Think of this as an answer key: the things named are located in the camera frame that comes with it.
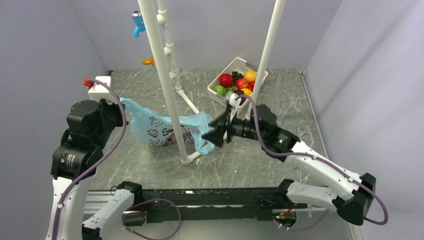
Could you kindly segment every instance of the orange hook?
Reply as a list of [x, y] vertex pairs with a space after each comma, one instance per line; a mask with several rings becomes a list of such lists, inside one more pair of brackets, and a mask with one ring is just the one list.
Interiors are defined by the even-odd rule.
[[155, 59], [153, 57], [149, 58], [148, 60], [141, 61], [143, 65], [152, 65], [155, 66]]

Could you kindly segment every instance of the grapes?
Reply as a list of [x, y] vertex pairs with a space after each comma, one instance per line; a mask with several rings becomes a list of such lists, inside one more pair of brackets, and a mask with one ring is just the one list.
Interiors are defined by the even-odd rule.
[[237, 80], [243, 78], [243, 74], [241, 72], [238, 72], [238, 71], [232, 71], [231, 77], [234, 80], [234, 85], [236, 85]]

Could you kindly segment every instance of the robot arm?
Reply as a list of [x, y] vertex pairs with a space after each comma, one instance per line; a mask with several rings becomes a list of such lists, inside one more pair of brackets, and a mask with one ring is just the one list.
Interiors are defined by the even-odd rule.
[[[234, 117], [234, 109], [237, 105], [238, 104], [234, 104], [230, 99], [227, 103], [225, 112], [209, 124], [215, 129], [204, 134], [202, 138], [218, 147], [223, 146], [223, 135], [225, 133], [227, 133], [228, 143], [231, 141], [232, 136], [258, 140], [253, 112], [250, 120], [238, 119]], [[328, 208], [332, 211], [336, 211], [339, 216], [346, 221], [355, 225], [362, 225], [374, 198], [352, 181], [356, 180], [372, 191], [375, 191], [375, 177], [369, 173], [361, 176], [338, 166], [324, 156], [318, 154], [296, 135], [278, 127], [277, 116], [273, 114], [266, 105], [258, 105], [256, 109], [260, 129], [259, 134], [266, 148], [274, 153], [306, 153], [313, 155], [313, 157], [303, 155], [274, 156], [268, 154], [265, 149], [262, 149], [273, 158], [307, 171], [327, 186], [310, 186], [295, 182], [291, 179], [284, 179], [277, 188], [277, 198], [279, 198], [281, 202], [291, 202], [294, 204], [304, 203]], [[330, 167], [322, 161], [316, 160], [318, 157], [331, 163], [336, 168], [349, 175], [350, 178], [345, 178], [333, 167]]]
[[127, 124], [110, 93], [100, 85], [92, 85], [90, 82], [92, 99], [79, 101], [71, 107], [66, 117], [69, 128], [53, 153], [54, 195], [46, 240], [101, 240], [112, 224], [122, 217], [122, 212], [144, 200], [140, 184], [124, 181], [107, 204], [83, 222], [87, 194], [96, 173], [94, 169], [67, 194], [55, 223], [58, 202], [65, 189], [103, 157], [103, 148], [115, 127]]

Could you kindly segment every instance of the red connector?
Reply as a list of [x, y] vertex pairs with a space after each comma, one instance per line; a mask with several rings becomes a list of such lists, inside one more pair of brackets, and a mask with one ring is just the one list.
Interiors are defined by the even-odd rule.
[[89, 81], [89, 79], [90, 78], [88, 76], [86, 76], [84, 78], [84, 85], [87, 86], [88, 89], [90, 89], [93, 86], [93, 84], [94, 84], [94, 82], [93, 81]]

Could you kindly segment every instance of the blue hook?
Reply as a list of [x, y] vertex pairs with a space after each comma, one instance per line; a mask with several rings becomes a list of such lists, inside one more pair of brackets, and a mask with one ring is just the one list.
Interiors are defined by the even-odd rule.
[[140, 37], [140, 32], [144, 32], [146, 30], [145, 27], [145, 23], [143, 21], [143, 17], [142, 17], [142, 13], [139, 11], [134, 11], [133, 13], [131, 13], [132, 16], [132, 20], [135, 23], [135, 28], [134, 28], [134, 37], [138, 38]]

